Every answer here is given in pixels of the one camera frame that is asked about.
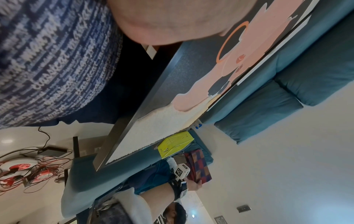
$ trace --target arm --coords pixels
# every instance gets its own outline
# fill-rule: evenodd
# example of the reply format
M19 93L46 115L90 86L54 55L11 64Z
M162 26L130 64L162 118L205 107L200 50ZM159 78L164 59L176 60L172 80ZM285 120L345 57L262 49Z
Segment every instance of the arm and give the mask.
M122 31L136 42L163 45L222 33L256 0L108 0Z
M196 191L202 187L201 181L198 184L191 180L186 181L189 191ZM150 207L152 221L155 221L174 200L174 192L169 183L150 189L140 196L144 198Z

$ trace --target pink paint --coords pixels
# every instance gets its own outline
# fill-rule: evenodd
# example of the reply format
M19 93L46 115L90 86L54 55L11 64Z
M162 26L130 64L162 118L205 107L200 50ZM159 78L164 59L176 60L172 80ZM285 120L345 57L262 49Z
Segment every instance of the pink paint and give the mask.
M244 22L240 25L241 27L246 26L246 29L241 35L239 43L220 60L217 58L215 67L203 78L194 83L187 93L178 94L173 99L172 104L175 109L179 111L192 109L208 97L208 90L217 80L230 74L237 68L229 78L229 84L222 92L224 93L238 76L264 56L275 40L285 30L292 20L290 18L291 14L294 13L302 2L303 0L274 0L268 9L266 9L267 5L265 4L249 24Z

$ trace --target yellow container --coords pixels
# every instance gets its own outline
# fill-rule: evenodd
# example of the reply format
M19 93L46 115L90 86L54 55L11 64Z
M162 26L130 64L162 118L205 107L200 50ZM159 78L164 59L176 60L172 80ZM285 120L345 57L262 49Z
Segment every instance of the yellow container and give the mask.
M157 147L157 149L161 155L161 158L164 159L181 151L193 140L194 138L191 136L191 134L189 134L188 131L183 131L165 138Z

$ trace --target black cable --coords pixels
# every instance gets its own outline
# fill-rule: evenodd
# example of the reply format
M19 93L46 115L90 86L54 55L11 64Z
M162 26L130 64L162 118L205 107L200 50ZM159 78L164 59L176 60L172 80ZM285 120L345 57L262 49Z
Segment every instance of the black cable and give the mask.
M37 131L46 134L48 136L48 140L45 142L44 146L41 149L44 149L44 147L47 145L48 141L51 139L51 137L48 135L48 133L44 132L41 130L41 127L38 127Z

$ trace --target orange circle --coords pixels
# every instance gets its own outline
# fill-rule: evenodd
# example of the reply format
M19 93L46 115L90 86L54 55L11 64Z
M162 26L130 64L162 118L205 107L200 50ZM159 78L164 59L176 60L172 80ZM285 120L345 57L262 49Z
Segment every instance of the orange circle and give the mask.
M236 27L236 29L234 29L234 31L232 31L232 33L231 33L231 34L228 36L228 38L225 40L224 44L221 46L221 48L220 48L220 50L219 50L219 53L218 53L218 55L217 55L217 57L216 57L216 63L220 63L220 62L222 61L222 60L220 60L220 54L221 54L221 51L224 49L225 44L229 41L230 37L231 37L237 30L239 30L239 29L240 29L241 27L243 27L243 26L246 26L246 29L245 29L245 31L246 31L249 24L250 24L250 23L249 23L248 21L245 21L245 22L241 23L238 27Z

